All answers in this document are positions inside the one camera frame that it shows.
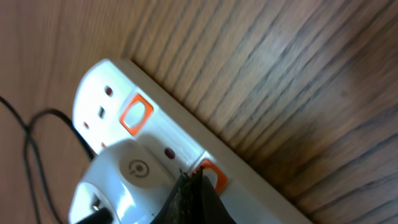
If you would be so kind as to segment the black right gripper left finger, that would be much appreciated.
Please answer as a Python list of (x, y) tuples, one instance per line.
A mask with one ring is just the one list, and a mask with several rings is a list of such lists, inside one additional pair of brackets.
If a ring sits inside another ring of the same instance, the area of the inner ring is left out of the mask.
[(160, 212), (151, 224), (187, 224), (193, 219), (193, 180), (182, 172)]

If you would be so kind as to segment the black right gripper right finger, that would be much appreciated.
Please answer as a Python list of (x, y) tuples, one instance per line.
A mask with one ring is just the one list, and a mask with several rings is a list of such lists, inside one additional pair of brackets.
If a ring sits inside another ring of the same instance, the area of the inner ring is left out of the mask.
[(192, 223), (236, 224), (200, 167), (192, 175)]

